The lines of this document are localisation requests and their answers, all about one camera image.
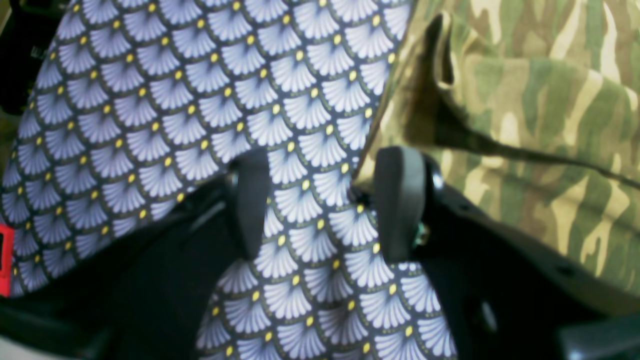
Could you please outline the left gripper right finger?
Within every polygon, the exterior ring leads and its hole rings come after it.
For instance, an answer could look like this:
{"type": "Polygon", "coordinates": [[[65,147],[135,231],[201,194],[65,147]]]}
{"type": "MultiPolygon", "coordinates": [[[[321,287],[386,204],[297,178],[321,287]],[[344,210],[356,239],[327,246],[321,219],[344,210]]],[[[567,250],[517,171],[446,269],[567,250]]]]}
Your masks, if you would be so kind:
{"type": "Polygon", "coordinates": [[[637,360],[639,298],[491,219],[406,146],[378,151],[382,257],[418,262],[461,360],[637,360]]]}

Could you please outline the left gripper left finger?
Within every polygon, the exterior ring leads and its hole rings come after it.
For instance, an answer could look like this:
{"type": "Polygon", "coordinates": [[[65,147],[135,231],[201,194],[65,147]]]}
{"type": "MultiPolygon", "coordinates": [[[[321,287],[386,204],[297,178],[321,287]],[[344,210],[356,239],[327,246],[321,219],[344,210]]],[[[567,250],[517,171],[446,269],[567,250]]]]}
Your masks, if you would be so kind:
{"type": "Polygon", "coordinates": [[[271,185],[266,150],[242,153],[163,219],[2,299],[1,334],[82,360],[189,360],[219,278],[259,254],[271,185]]]}

